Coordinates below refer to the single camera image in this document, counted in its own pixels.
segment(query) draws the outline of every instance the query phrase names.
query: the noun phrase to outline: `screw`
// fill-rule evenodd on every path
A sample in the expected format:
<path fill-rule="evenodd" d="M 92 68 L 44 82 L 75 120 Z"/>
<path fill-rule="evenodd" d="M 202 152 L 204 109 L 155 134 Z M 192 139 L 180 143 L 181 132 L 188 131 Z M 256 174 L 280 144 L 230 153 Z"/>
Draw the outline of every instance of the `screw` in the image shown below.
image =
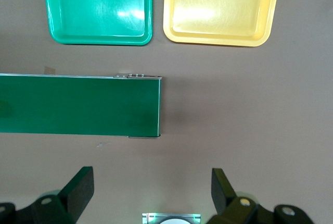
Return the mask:
<path fill-rule="evenodd" d="M 52 201 L 51 198 L 45 198 L 45 199 L 43 199 L 43 200 L 41 201 L 41 204 L 42 204 L 42 205 L 46 205 L 46 204 L 49 204 L 51 201 Z"/>
<path fill-rule="evenodd" d="M 251 206 L 250 201 L 249 201 L 248 199 L 245 199 L 245 198 L 240 199 L 240 203 L 241 203 L 241 205 L 243 205 L 244 207 L 249 207 L 249 206 Z"/>
<path fill-rule="evenodd" d="M 286 215 L 294 216 L 295 211 L 292 210 L 290 207 L 283 207 L 282 212 L 285 213 Z"/>

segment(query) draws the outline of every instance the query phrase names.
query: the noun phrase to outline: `plastic tray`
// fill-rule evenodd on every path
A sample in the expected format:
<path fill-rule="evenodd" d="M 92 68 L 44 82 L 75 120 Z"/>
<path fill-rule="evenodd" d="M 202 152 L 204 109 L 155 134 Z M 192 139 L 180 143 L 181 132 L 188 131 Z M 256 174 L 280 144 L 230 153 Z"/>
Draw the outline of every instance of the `plastic tray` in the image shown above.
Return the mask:
<path fill-rule="evenodd" d="M 46 0 L 49 30 L 63 44 L 144 45 L 152 0 Z"/>
<path fill-rule="evenodd" d="M 276 0 L 164 0 L 163 28 L 175 42 L 258 46 L 269 37 Z"/>

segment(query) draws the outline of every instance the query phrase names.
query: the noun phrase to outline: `green tray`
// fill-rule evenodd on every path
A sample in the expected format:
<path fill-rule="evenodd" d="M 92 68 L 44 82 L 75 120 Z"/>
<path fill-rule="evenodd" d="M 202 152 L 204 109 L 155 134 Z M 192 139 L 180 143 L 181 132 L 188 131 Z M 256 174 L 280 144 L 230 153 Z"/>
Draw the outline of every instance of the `green tray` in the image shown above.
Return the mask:
<path fill-rule="evenodd" d="M 50 34 L 63 44 L 144 45 L 152 0 L 46 0 Z"/>
<path fill-rule="evenodd" d="M 156 138 L 161 77 L 0 74 L 0 132 Z"/>

